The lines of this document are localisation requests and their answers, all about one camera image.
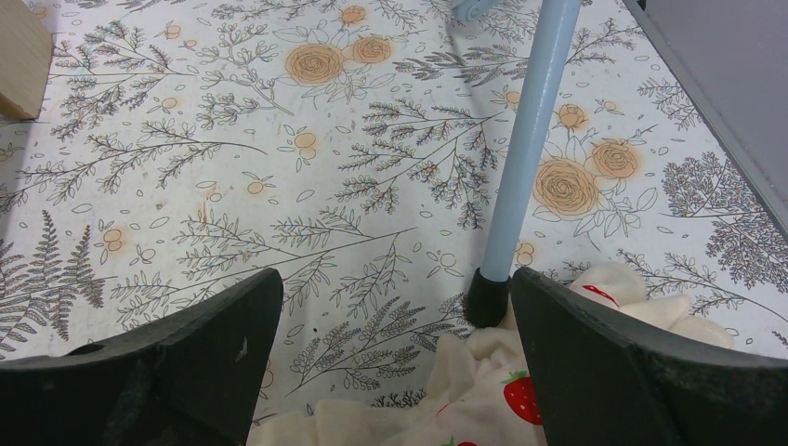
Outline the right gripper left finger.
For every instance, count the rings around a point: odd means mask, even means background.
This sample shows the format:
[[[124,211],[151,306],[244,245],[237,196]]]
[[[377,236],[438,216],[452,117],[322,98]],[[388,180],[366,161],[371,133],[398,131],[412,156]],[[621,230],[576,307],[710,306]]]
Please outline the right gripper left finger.
[[[66,355],[1,365],[5,445],[243,445],[282,312],[264,269]]]

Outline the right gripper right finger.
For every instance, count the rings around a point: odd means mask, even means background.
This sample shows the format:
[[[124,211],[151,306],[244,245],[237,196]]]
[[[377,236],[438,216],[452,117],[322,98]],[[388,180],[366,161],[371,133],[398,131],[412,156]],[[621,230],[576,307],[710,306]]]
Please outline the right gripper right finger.
[[[510,295],[548,444],[786,443],[786,360],[671,334],[529,268]]]

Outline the wooden pet bed frame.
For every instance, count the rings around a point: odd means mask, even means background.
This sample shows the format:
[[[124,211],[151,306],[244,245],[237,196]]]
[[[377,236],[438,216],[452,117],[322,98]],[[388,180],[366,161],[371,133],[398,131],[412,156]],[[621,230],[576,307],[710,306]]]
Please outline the wooden pet bed frame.
[[[12,121],[40,114],[52,60],[51,33],[20,0],[1,2],[1,115]]]

